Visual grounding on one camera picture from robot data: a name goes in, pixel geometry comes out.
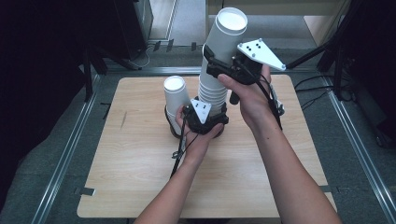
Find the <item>handle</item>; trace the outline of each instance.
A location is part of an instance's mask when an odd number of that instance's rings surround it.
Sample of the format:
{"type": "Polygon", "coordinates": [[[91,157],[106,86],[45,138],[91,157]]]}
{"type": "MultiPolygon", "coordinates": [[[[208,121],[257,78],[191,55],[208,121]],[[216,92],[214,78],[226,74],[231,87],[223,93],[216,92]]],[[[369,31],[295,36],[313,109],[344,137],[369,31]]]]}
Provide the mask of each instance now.
{"type": "Polygon", "coordinates": [[[232,91],[230,96],[230,104],[237,105],[239,103],[239,96],[232,91]]]}

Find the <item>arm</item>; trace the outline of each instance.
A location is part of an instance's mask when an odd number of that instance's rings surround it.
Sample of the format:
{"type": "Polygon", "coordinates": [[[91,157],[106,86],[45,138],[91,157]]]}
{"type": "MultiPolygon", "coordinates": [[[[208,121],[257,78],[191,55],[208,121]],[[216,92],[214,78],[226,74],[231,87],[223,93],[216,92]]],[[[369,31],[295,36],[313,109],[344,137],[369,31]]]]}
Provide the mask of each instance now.
{"type": "MultiPolygon", "coordinates": [[[[177,111],[179,126],[183,123],[182,108],[177,111]]],[[[204,159],[209,142],[222,127],[222,124],[218,124],[209,133],[197,136],[197,133],[190,132],[190,128],[186,125],[186,146],[193,142],[186,150],[184,161],[160,193],[139,215],[135,223],[177,223],[192,180],[204,159]]]]}
{"type": "MultiPolygon", "coordinates": [[[[268,66],[262,68],[262,74],[271,81],[268,66]]],[[[240,97],[241,114],[256,139],[282,221],[341,223],[278,127],[258,86],[245,86],[225,75],[220,75],[219,80],[240,97]]]]}

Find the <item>black stand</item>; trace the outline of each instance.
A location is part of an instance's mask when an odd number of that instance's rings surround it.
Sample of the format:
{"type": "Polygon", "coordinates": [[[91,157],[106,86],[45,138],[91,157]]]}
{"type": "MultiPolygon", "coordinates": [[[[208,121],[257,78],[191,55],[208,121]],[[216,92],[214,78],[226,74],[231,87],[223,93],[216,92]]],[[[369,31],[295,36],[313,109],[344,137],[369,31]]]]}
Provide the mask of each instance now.
{"type": "Polygon", "coordinates": [[[106,63],[103,61],[102,56],[109,58],[113,62],[121,65],[122,67],[128,70],[140,69],[125,62],[123,59],[118,58],[117,56],[107,52],[104,49],[98,47],[92,47],[90,44],[86,44],[83,50],[84,75],[86,78],[85,100],[84,100],[85,102],[88,102],[88,100],[91,98],[93,94],[91,64],[95,68],[98,74],[105,75],[107,73],[107,66],[106,63]]]}
{"type": "Polygon", "coordinates": [[[317,64],[317,69],[319,72],[327,72],[332,66],[332,63],[335,62],[333,91],[339,100],[342,99],[341,76],[344,62],[344,49],[347,43],[347,31],[349,30],[350,23],[355,18],[361,2],[362,0],[351,1],[348,13],[344,17],[334,36],[332,36],[332,38],[328,42],[308,52],[296,61],[286,65],[287,69],[293,69],[294,67],[308,61],[309,59],[317,56],[324,51],[322,57],[317,64]]]}

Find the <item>stack of paper cups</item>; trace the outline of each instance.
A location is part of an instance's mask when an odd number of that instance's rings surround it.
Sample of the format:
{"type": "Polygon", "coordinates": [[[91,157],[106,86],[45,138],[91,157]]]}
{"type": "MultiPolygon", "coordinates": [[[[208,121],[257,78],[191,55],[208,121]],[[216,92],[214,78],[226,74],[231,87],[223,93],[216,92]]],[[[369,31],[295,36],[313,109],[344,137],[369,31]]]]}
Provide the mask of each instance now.
{"type": "MultiPolygon", "coordinates": [[[[226,7],[216,16],[215,22],[205,42],[215,54],[215,58],[231,64],[237,45],[242,42],[243,33],[248,25],[247,16],[239,9],[226,7]]],[[[205,103],[212,104],[209,116],[221,112],[227,98],[227,89],[206,72],[207,60],[201,67],[198,97],[205,103]]]]}
{"type": "Polygon", "coordinates": [[[186,88],[186,82],[182,77],[168,77],[163,83],[166,100],[166,116],[171,123],[175,133],[180,135],[180,127],[176,123],[177,110],[181,105],[189,105],[191,103],[186,88]]]}

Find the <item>white mounting plate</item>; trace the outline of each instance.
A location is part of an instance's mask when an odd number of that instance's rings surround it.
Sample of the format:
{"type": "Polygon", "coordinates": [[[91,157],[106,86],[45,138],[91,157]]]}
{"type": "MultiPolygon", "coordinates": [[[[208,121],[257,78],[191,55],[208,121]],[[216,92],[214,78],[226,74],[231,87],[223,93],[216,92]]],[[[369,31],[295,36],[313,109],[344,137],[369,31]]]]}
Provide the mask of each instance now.
{"type": "Polygon", "coordinates": [[[206,119],[209,116],[212,104],[204,103],[202,101],[197,101],[194,99],[191,99],[191,104],[195,110],[195,113],[198,116],[198,119],[201,121],[202,124],[205,124],[206,119]]]}
{"type": "Polygon", "coordinates": [[[261,38],[246,43],[240,43],[237,47],[242,53],[248,56],[249,59],[255,62],[265,63],[280,71],[286,70],[286,65],[276,57],[261,38]]]}

